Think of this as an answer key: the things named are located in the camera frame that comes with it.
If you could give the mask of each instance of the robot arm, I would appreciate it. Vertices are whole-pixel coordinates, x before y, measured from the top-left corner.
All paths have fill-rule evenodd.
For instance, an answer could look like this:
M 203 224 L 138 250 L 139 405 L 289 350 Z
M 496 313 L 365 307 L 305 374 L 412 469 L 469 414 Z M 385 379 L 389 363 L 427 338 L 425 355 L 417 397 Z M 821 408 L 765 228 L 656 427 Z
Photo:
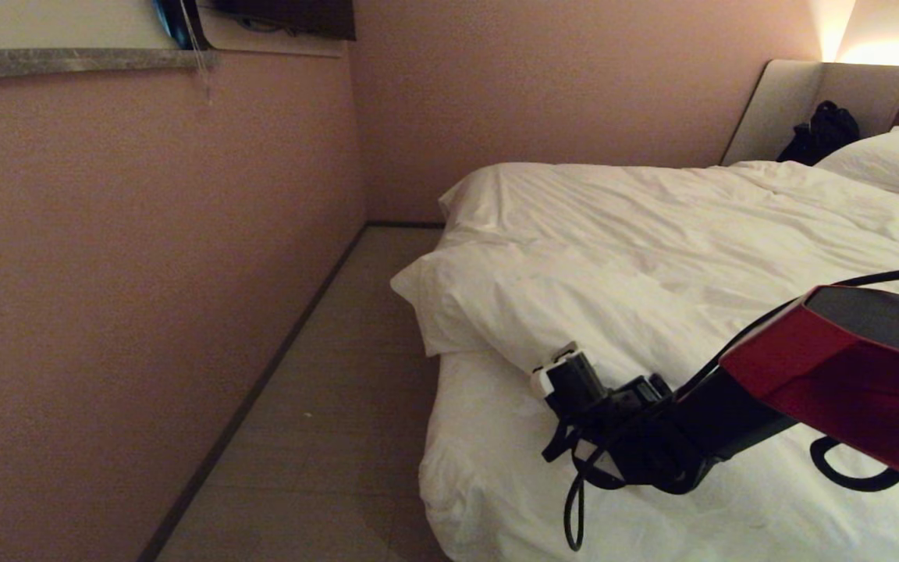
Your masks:
M 585 481 L 685 494 L 716 463 L 799 422 L 827 434 L 810 454 L 833 482 L 858 491 L 899 482 L 899 295 L 852 286 L 893 279 L 899 272 L 817 287 L 778 307 L 674 392 L 659 375 L 607 390 L 574 344 L 534 370 L 560 419 L 543 457 L 571 450 L 578 468 L 565 506 L 571 548 L 581 546 L 570 510 Z M 842 475 L 824 458 L 839 443 L 891 468 Z

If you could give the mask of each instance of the tiled floor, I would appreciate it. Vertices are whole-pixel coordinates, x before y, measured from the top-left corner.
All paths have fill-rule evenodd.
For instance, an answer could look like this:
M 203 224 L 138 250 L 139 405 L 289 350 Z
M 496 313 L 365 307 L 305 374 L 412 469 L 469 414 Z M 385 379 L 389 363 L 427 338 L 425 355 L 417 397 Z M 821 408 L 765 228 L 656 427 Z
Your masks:
M 160 562 L 447 560 L 418 499 L 439 363 L 389 288 L 438 239 L 365 231 Z

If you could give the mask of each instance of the black bag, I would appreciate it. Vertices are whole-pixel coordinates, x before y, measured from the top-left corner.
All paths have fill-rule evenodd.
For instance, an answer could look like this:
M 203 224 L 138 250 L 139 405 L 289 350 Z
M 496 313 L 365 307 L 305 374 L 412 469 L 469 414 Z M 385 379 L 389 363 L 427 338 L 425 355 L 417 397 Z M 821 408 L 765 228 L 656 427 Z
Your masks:
M 793 160 L 813 166 L 839 148 L 859 140 L 859 124 L 847 109 L 833 101 L 817 106 L 810 123 L 793 127 L 796 136 L 776 158 L 776 162 Z

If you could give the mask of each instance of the white duvet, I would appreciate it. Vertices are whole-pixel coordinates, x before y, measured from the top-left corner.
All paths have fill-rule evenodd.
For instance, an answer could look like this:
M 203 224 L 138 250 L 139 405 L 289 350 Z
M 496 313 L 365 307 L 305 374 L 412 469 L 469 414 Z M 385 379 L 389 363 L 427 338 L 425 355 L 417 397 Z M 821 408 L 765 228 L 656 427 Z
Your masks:
M 652 372 L 684 383 L 780 302 L 899 269 L 899 195 L 794 163 L 504 164 L 442 203 L 439 248 L 393 288 L 445 362 L 421 495 L 450 557 L 899 560 L 899 485 L 831 484 L 809 461 L 816 434 L 803 426 L 715 467 L 686 496 L 590 490 L 575 555 L 561 527 L 574 469 L 540 459 L 556 419 L 524 376 L 576 340 L 609 386 Z M 876 470 L 855 453 L 842 460 Z

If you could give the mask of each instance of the wall-mounted tv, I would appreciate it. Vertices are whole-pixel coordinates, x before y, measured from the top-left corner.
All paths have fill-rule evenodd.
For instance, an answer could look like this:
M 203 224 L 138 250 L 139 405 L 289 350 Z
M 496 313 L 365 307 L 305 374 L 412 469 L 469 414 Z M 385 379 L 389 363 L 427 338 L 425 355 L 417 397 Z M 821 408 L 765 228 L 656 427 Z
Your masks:
M 222 14 L 246 23 L 356 41 L 353 0 L 204 0 Z

